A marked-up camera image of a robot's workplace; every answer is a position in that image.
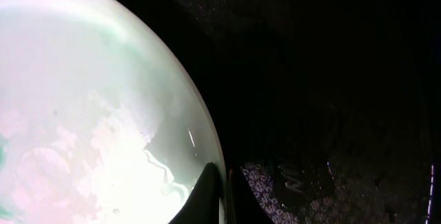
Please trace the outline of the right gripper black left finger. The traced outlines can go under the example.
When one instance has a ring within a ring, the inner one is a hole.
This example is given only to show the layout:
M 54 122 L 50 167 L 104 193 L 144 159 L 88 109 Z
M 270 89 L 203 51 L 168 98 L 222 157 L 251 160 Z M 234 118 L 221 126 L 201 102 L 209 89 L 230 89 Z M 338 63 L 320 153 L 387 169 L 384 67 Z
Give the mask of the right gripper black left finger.
M 170 224 L 219 224 L 221 176 L 214 163 L 207 163 L 192 193 Z

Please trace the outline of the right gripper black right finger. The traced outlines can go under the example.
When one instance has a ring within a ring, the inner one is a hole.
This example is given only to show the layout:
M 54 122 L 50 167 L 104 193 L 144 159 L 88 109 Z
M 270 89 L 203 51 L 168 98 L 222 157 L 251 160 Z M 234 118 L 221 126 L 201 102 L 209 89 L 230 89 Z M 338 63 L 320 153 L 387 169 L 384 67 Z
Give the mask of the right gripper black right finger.
M 273 224 L 259 205 L 239 167 L 229 171 L 229 218 L 234 224 Z

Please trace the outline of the pale green plate top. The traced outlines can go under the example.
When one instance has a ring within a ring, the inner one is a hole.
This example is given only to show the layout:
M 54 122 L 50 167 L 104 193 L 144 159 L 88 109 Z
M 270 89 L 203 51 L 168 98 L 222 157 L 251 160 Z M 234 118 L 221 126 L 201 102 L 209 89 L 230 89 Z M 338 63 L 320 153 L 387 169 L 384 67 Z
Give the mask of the pale green plate top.
M 1 222 L 170 223 L 225 162 L 196 86 L 116 0 L 1 0 Z

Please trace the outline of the round black tray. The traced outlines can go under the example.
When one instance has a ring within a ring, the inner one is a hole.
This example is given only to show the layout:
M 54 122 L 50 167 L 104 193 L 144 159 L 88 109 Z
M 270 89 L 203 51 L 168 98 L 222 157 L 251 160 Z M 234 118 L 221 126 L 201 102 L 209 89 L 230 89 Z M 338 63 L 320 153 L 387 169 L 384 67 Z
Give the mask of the round black tray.
M 440 222 L 440 0 L 117 1 L 273 223 Z

